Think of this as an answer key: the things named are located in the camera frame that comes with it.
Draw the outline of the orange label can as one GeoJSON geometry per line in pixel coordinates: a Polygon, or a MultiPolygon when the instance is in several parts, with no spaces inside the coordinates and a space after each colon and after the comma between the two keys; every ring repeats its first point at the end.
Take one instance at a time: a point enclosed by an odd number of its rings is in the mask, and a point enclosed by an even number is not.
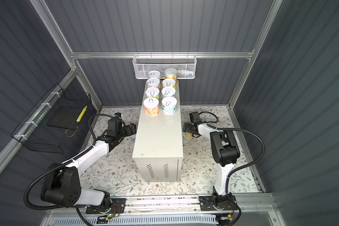
{"type": "Polygon", "coordinates": [[[164,71],[164,75],[166,79],[173,79],[174,81],[177,81],[177,69],[170,67],[170,68],[166,68],[164,71]]]}

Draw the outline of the pink label can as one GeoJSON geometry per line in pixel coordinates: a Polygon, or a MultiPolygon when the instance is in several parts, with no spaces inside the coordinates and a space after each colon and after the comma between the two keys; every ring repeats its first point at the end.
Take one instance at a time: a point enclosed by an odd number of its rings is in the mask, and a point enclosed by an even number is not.
{"type": "Polygon", "coordinates": [[[161,79],[161,73],[156,70],[149,71],[147,75],[149,78],[161,79]]]}
{"type": "Polygon", "coordinates": [[[160,79],[158,78],[150,78],[147,80],[147,87],[148,88],[161,88],[161,84],[160,84],[160,79]]]}

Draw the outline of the teal label can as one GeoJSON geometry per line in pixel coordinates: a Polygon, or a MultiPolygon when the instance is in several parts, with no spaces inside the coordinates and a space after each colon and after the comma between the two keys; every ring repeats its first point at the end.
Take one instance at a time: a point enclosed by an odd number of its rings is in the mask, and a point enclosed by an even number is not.
{"type": "Polygon", "coordinates": [[[176,89],[173,87],[164,87],[162,89],[162,97],[175,97],[176,89]]]}

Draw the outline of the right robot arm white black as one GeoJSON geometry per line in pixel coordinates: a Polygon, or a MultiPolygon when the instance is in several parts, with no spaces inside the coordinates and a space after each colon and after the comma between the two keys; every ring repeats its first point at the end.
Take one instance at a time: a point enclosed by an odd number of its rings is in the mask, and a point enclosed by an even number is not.
{"type": "Polygon", "coordinates": [[[233,133],[202,121],[201,114],[202,112],[190,113],[190,122],[184,123],[183,132],[195,138],[205,136],[210,140],[212,157],[218,165],[218,171],[211,201],[208,201],[208,204],[217,210],[223,210],[226,207],[233,207],[232,194],[229,192],[229,173],[240,157],[240,151],[233,133]]]}

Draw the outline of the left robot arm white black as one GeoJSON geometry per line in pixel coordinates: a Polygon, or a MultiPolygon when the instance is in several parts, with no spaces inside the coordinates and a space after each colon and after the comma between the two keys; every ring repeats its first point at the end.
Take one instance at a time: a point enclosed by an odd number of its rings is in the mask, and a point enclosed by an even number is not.
{"type": "Polygon", "coordinates": [[[95,137],[95,143],[69,160],[69,164],[50,172],[44,178],[40,199],[59,207],[91,205],[102,211],[112,207],[110,194],[97,189],[84,189],[80,176],[102,156],[110,153],[126,137],[137,133],[133,123],[125,124],[122,118],[111,118],[107,129],[95,137]]]}

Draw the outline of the pink label can front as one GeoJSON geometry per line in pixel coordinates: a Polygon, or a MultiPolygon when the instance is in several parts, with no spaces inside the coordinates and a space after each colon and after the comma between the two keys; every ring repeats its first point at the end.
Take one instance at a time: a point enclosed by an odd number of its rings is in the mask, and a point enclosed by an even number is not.
{"type": "Polygon", "coordinates": [[[156,70],[149,71],[147,75],[149,78],[161,79],[161,73],[156,70]]]}

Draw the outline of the yellow label can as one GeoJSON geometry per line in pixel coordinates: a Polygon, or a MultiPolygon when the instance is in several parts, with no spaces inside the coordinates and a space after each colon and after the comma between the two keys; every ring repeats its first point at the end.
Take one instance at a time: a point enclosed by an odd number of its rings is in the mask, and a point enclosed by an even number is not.
{"type": "Polygon", "coordinates": [[[148,87],[145,94],[147,98],[160,98],[160,90],[157,87],[148,87]]]}

